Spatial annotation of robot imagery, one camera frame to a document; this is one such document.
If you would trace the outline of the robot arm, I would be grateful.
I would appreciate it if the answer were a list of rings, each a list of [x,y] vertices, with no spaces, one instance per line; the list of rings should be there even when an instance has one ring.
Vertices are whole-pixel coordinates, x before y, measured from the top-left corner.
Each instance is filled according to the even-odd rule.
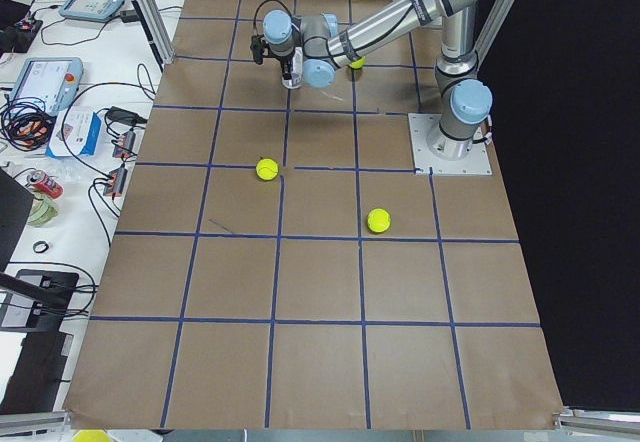
[[[441,54],[435,78],[442,100],[439,121],[424,138],[436,157],[457,161],[476,144],[490,116],[493,95],[477,78],[479,55],[473,25],[478,0],[394,0],[344,29],[335,15],[294,15],[287,7],[269,11],[253,23],[250,48],[256,64],[275,59],[285,88],[306,84],[326,90],[336,72],[411,31],[442,22]]]

